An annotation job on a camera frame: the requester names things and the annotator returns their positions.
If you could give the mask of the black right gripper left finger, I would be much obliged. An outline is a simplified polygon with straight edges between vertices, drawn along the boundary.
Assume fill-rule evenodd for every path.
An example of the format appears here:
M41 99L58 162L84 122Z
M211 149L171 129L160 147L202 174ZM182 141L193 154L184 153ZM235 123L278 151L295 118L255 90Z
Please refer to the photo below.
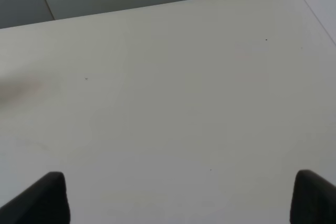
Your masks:
M1 223L70 223L62 172L48 172L1 207Z

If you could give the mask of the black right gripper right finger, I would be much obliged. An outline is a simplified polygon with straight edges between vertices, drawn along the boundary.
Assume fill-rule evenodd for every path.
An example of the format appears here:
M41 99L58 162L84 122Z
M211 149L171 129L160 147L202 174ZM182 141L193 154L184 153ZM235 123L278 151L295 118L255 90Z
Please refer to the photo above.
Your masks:
M290 223L335 224L335 185L311 170L296 174Z

